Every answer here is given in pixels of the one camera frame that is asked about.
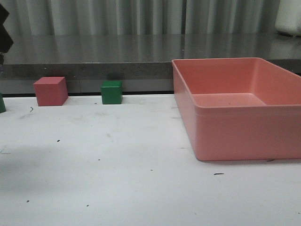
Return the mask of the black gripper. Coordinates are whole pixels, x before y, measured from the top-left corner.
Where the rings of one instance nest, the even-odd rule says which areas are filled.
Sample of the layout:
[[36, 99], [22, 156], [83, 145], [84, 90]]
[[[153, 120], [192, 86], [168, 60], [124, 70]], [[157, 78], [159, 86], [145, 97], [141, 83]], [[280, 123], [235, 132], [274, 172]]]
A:
[[0, 5], [0, 64], [3, 65], [4, 54], [8, 53], [13, 45], [13, 40], [4, 27], [4, 22], [9, 16], [9, 12]]

